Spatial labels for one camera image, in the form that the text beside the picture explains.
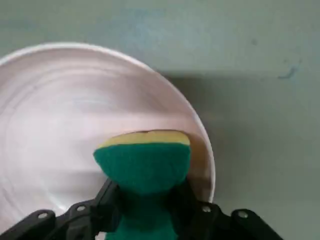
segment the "gray table surface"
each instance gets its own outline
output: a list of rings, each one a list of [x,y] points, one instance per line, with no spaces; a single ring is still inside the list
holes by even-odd
[[[145,62],[201,117],[224,211],[318,240],[319,16],[319,0],[2,0],[0,55],[77,41]]]

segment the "scouring pad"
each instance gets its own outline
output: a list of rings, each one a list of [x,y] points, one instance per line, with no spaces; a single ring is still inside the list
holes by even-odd
[[[122,193],[122,220],[106,239],[177,239],[165,199],[187,176],[187,135],[172,130],[128,133],[109,139],[93,155]]]

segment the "green sponge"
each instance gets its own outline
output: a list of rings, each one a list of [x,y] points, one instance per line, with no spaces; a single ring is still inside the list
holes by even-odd
[[[93,155],[123,195],[122,220],[106,239],[177,239],[165,198],[187,176],[188,137],[177,131],[129,133],[111,138]]]

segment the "screw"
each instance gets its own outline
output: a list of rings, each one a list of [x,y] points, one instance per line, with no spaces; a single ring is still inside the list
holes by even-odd
[[[210,213],[211,212],[211,208],[209,206],[203,206],[202,207],[202,211],[204,211],[205,213]]]
[[[43,213],[40,213],[40,214],[38,215],[38,219],[44,219],[44,218],[46,218],[47,216],[48,216],[48,213],[43,212]]]
[[[246,213],[245,211],[238,211],[238,216],[240,218],[246,219],[248,217],[248,213]]]
[[[81,212],[81,211],[83,211],[83,210],[85,210],[85,209],[86,209],[86,206],[83,206],[83,205],[78,206],[78,207],[76,208],[76,210],[77,210],[78,212]]]

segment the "robotic arm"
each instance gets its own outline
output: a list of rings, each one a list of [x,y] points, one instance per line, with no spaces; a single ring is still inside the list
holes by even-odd
[[[167,199],[178,240],[282,240],[257,214],[237,209],[231,216],[216,204],[198,201],[186,179]],[[119,186],[107,179],[94,199],[72,205],[63,215],[38,210],[0,235],[0,240],[94,240],[115,232],[121,220]]]

